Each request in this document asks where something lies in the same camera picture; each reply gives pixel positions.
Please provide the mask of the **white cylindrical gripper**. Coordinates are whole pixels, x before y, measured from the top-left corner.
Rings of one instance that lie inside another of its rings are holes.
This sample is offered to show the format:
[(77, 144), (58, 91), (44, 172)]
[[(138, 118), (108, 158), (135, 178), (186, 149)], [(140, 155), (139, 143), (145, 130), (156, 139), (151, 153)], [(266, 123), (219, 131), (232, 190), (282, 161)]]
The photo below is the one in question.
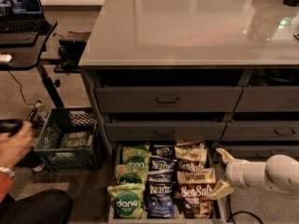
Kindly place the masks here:
[(206, 195), (209, 200), (215, 201), (230, 195), (236, 187), (247, 185), (244, 177), (246, 160), (235, 159), (228, 151), (218, 147), (216, 151), (221, 155), (222, 161), (227, 164), (225, 175), (228, 181), (220, 179), (216, 184), (210, 186), (210, 191)]

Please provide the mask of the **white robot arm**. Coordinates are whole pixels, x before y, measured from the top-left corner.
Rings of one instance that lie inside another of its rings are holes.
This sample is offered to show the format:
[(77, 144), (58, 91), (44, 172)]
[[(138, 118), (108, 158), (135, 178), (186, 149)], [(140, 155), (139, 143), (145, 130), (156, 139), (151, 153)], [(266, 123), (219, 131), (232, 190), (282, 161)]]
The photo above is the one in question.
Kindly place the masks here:
[(218, 200), (231, 194), (235, 187), (260, 188), (273, 194), (297, 199), (299, 196), (299, 161), (286, 155), (274, 155), (267, 161), (247, 161), (234, 158), (223, 148), (217, 148), (226, 165), (226, 180), (220, 179), (207, 195)]

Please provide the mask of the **person's hand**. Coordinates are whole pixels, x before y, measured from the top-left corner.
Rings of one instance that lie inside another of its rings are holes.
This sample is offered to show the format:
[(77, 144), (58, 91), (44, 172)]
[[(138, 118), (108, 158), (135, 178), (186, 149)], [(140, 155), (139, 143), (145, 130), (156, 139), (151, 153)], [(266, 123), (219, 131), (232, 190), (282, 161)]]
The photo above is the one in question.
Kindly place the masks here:
[(13, 136), (0, 135), (0, 166), (13, 170), (14, 167), (32, 150), (32, 124), (22, 123), (21, 129)]

